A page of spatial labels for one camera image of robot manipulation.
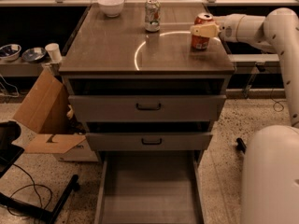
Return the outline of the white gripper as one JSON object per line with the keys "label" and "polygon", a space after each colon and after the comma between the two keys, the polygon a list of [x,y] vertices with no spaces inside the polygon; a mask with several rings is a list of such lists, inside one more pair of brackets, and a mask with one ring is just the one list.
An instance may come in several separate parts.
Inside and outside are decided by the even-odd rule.
{"label": "white gripper", "polygon": [[192,35],[201,37],[216,37],[226,42],[237,41],[237,27],[241,16],[238,14],[231,14],[226,16],[215,16],[215,22],[193,25],[190,29]]}

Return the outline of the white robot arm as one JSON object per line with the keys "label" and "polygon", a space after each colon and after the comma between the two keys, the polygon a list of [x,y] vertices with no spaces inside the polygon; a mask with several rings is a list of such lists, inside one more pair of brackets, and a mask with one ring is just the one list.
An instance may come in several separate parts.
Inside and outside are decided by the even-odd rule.
{"label": "white robot arm", "polygon": [[278,8],[266,17],[219,19],[221,39],[270,48],[284,92],[225,104],[199,169],[206,224],[299,224],[298,17]]}

